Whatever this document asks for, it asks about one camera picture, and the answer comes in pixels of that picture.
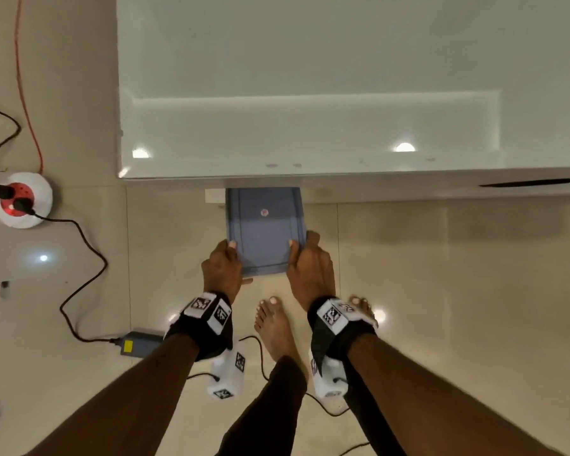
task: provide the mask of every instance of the glossy white surface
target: glossy white surface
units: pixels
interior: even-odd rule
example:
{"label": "glossy white surface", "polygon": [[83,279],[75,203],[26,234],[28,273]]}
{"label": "glossy white surface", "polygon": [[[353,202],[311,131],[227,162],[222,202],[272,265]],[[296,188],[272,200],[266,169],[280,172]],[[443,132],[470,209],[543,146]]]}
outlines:
{"label": "glossy white surface", "polygon": [[117,2],[124,177],[570,167],[570,0]]}

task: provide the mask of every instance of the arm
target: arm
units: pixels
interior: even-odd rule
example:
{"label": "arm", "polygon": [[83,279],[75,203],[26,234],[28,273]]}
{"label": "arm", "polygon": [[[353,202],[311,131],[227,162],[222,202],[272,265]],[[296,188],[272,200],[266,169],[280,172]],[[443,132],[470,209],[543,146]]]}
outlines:
{"label": "arm", "polygon": [[155,454],[199,351],[170,337],[63,422],[29,456]]}
{"label": "arm", "polygon": [[408,454],[559,454],[377,336],[357,338],[348,359]]}

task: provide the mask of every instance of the white tile floor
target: white tile floor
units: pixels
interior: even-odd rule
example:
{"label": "white tile floor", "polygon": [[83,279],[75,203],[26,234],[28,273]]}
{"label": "white tile floor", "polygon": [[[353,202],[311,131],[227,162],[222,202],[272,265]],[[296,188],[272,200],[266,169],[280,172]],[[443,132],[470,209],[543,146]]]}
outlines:
{"label": "white tile floor", "polygon": [[[0,0],[0,108],[22,120],[15,2]],[[224,236],[224,211],[189,184],[116,178],[114,0],[30,0],[25,9],[23,74],[59,192],[53,214],[80,221],[111,264],[67,310],[86,336],[162,330],[199,291],[199,264]],[[0,122],[0,138],[7,130]],[[0,167],[36,166],[25,130]],[[306,205],[305,213],[332,254],[341,295],[365,295],[387,314],[385,339],[570,454],[570,198]],[[50,259],[37,261],[41,254]],[[131,366],[111,345],[74,340],[58,312],[100,266],[68,224],[0,225],[0,282],[11,282],[0,297],[0,456],[28,451]],[[237,334],[251,333],[257,300],[272,294],[284,299],[305,351],[309,329],[283,276],[243,289]],[[191,381],[161,456],[214,454],[264,382],[257,346],[247,348],[243,396],[218,404],[203,379]],[[207,421],[216,426],[209,440],[199,437]],[[362,441],[351,415],[302,406],[294,454],[335,456]]]}

